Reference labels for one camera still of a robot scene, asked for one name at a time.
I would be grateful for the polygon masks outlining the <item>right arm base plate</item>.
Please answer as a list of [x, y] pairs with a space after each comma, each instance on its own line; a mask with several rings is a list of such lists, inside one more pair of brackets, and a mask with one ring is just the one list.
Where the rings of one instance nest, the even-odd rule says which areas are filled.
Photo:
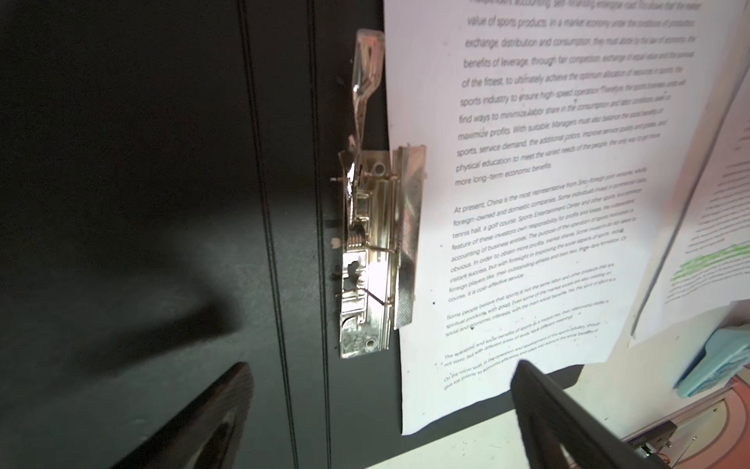
[[659, 453], [678, 430], [678, 426], [671, 420], [664, 421], [656, 426], [628, 437], [625, 442], [633, 449], [649, 448]]

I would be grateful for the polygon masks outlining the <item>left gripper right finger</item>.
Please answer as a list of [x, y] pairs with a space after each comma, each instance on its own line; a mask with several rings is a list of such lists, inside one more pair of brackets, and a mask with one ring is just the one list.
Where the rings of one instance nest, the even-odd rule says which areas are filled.
[[518, 363], [511, 381], [525, 455], [533, 469], [666, 468], [656, 453], [619, 440], [531, 362]]

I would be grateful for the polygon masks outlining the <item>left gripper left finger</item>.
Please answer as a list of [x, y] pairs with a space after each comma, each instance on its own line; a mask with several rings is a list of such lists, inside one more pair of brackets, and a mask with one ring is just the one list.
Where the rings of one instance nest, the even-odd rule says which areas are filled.
[[116, 468], [232, 468], [240, 448], [254, 380], [235, 363]]

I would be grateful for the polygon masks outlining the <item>blue clip folder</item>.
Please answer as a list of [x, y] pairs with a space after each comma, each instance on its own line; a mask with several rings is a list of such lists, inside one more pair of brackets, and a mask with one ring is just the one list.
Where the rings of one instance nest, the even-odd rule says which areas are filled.
[[379, 1], [1, 5], [1, 464], [111, 468], [233, 365], [238, 468], [364, 468], [400, 433], [398, 347], [343, 360], [338, 152]]

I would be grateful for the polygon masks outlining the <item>metal folder lever clip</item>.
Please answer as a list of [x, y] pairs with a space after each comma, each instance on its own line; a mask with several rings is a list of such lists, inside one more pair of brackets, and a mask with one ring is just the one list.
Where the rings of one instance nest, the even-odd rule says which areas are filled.
[[355, 132], [339, 154], [344, 230], [339, 352], [343, 359], [386, 351], [394, 331], [411, 324], [426, 179], [427, 149], [363, 148], [367, 104], [381, 85], [381, 31], [355, 37], [352, 100]]

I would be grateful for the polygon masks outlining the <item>paper sheet with green highlight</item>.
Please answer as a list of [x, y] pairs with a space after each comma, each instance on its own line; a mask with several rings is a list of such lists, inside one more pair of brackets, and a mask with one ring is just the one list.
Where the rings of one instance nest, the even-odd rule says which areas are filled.
[[734, 93], [631, 336], [749, 298], [749, 74]]

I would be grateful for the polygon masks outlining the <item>printed paper sheet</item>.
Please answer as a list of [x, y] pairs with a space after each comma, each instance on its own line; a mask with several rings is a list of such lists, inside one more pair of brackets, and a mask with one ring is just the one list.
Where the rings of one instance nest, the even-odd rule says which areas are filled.
[[402, 432], [517, 363], [606, 361], [745, 1], [388, 1], [389, 134], [424, 146]]

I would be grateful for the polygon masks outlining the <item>teal calculator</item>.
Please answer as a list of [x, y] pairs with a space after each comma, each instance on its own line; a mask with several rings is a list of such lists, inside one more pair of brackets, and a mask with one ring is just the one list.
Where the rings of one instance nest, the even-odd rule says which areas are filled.
[[706, 342], [703, 357], [676, 385], [676, 394], [691, 398], [726, 382], [748, 363], [748, 324], [717, 329]]

